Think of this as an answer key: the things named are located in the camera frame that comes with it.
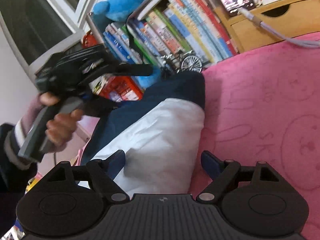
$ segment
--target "yellow book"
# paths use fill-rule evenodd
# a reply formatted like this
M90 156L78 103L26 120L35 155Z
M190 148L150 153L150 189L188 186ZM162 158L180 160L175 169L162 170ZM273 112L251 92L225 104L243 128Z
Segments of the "yellow book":
M169 0L170 4L168 8L171 9L174 14L179 18L179 20L186 26L195 40L199 43L200 47L204 51L205 55L209 59L210 62L216 63L211 53L207 50L206 46L202 43L199 37L199 31L195 23L190 19L190 17L183 12L183 8L175 1Z

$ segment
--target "pink bedding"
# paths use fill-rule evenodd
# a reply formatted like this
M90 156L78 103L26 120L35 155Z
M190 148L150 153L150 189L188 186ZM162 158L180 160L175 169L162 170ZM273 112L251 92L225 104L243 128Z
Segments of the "pink bedding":
M320 33L300 39L319 40ZM267 161L309 204L303 236L320 239L320 49L281 42L225 60L204 76L205 124L190 192L211 182L201 169L203 150L242 165Z

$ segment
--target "drawer handle cutout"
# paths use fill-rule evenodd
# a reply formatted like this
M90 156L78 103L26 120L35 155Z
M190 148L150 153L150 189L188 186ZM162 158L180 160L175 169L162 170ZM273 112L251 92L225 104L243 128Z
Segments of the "drawer handle cutout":
M284 15L290 8L290 4L286 4L271 10L268 10L266 12L263 12L261 14L268 16L268 17L279 17L281 15Z

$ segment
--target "white cable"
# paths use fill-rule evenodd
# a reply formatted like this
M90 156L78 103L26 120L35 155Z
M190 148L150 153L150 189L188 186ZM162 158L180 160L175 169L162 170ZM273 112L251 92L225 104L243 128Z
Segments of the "white cable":
M238 11L244 15L247 19L250 21L253 21L254 18L258 19L258 17L254 16L250 11L244 8L238 8ZM286 40L287 42L290 42L292 44L295 44L300 47L305 47L305 48L320 48L320 42L319 41L303 41L303 40L298 40L294 38L288 38L281 33L277 32L275 29L273 29L271 26L267 25L265 22L260 22L260 27L266 30L267 32L277 36L278 38L281 38L282 40Z

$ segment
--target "ribbed black surface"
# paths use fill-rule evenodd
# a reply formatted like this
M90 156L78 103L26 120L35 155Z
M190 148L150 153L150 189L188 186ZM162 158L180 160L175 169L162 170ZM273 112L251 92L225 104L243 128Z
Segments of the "ribbed black surface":
M41 239L27 236L25 240ZM229 226L213 205L190 195L136 195L127 204L110 208L93 229L70 240L254 240ZM299 235L278 240L303 240Z

